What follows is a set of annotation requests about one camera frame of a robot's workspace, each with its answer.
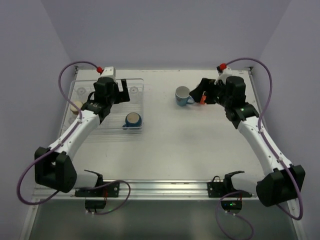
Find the orange mug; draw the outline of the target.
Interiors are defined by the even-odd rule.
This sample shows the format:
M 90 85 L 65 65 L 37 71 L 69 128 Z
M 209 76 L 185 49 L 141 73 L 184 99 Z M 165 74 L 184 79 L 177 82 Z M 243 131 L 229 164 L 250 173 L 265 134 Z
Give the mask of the orange mug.
M 206 104 L 206 98 L 207 98 L 207 96 L 206 96 L 206 93 L 204 92 L 203 94 L 202 94 L 202 97 L 201 97 L 201 100 L 200 100 L 200 104 L 201 105 L 205 105 Z

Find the light blue floral mug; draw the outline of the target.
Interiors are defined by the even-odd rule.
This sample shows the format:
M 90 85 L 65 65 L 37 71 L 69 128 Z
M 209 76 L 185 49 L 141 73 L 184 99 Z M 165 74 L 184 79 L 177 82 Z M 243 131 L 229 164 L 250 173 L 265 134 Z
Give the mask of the light blue floral mug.
M 175 101 L 180 107 L 195 103 L 194 99 L 190 96 L 190 89 L 186 86 L 179 86 L 175 90 Z

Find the clear glass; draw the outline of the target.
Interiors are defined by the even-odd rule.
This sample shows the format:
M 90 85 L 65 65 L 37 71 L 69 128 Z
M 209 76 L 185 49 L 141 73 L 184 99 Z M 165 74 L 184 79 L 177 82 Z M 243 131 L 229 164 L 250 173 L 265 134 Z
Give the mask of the clear glass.
M 76 95 L 79 99 L 86 99 L 88 97 L 88 91 L 84 87 L 78 87 L 76 90 Z
M 132 104 L 137 104 L 142 100 L 142 93 L 139 91 L 138 87 L 132 86 L 129 89 L 129 97 Z

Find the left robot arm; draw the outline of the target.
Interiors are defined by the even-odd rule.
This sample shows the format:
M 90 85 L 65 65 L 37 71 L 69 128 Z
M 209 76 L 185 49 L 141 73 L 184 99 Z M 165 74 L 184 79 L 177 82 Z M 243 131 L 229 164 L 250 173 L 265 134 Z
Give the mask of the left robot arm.
M 39 147 L 35 157 L 35 182 L 39 185 L 68 193 L 72 189 L 96 190 L 103 187 L 103 176 L 92 170 L 77 170 L 73 159 L 86 140 L 110 114 L 115 104 L 129 102 L 126 79 L 122 90 L 111 77 L 100 77 L 93 84 L 87 101 L 69 128 L 49 147 Z

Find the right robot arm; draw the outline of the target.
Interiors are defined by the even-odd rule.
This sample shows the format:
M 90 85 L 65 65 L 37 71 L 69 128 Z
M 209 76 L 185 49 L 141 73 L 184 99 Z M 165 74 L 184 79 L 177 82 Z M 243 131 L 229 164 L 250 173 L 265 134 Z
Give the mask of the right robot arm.
M 301 165 L 293 165 L 271 139 L 259 113 L 246 101 L 246 84 L 241 77 L 229 76 L 226 82 L 203 78 L 190 96 L 196 103 L 205 97 L 206 104 L 222 106 L 226 118 L 247 140 L 262 167 L 262 179 L 244 171 L 226 174 L 223 183 L 228 193 L 254 194 L 266 207 L 293 199 L 302 202 L 301 189 L 306 172 Z

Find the dark blue squat mug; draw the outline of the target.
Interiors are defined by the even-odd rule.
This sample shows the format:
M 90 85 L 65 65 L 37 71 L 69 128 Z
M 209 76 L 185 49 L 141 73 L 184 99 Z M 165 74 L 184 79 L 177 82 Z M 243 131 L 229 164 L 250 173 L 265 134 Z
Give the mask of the dark blue squat mug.
M 125 117 L 125 124 L 122 126 L 123 129 L 128 128 L 139 128 L 143 124 L 143 120 L 140 114 L 136 112 L 130 112 Z

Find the beige bottomed cup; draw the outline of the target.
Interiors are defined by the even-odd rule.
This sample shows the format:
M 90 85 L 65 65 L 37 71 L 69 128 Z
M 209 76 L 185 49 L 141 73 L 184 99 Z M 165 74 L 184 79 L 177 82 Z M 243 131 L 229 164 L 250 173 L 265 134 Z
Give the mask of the beige bottomed cup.
M 73 104 L 69 105 L 69 110 L 71 111 L 72 114 L 78 115 L 79 111 L 83 106 L 83 103 L 81 101 L 74 101 Z

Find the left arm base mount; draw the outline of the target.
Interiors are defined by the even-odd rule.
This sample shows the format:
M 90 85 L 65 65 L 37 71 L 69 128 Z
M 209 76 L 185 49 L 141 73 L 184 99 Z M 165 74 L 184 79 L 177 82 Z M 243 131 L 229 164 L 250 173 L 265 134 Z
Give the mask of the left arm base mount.
M 117 198 L 119 196 L 120 183 L 113 182 L 104 188 L 95 190 L 78 189 L 74 196 L 77 198 L 85 198 L 84 207 L 87 211 L 97 213 L 103 210 L 107 205 L 108 198 Z

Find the aluminium mounting rail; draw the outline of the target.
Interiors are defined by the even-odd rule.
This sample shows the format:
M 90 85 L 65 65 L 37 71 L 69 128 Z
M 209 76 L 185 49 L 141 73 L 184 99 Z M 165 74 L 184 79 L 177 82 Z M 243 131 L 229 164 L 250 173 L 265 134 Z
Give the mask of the aluminium mounting rail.
M 213 192 L 212 180 L 126 180 L 130 185 L 128 200 L 218 200 L 224 194 Z M 51 196 L 55 190 L 37 185 L 32 197 L 35 200 L 43 200 Z M 129 187 L 125 183 L 119 183 L 108 190 L 106 199 L 124 200 L 129 193 Z M 68 193 L 59 192 L 53 200 L 103 200 L 104 197 L 80 197 L 76 196 L 76 190 Z

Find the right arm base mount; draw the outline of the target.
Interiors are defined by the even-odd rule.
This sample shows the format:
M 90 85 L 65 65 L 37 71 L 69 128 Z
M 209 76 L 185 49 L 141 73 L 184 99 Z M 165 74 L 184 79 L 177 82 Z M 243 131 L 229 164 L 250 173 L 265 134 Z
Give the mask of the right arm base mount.
M 240 193 L 235 194 L 237 190 L 232 186 L 231 177 L 241 173 L 244 173 L 244 171 L 227 173 L 224 176 L 224 179 L 221 179 L 218 175 L 216 175 L 211 181 L 206 183 L 209 198 L 220 199 L 227 194 L 233 193 L 233 195 L 229 195 L 228 198 L 236 198 L 236 200 L 222 200 L 220 203 L 222 209 L 228 213 L 238 214 L 243 207 L 242 198 L 251 198 L 253 196 L 251 193 L 246 191 L 241 191 Z

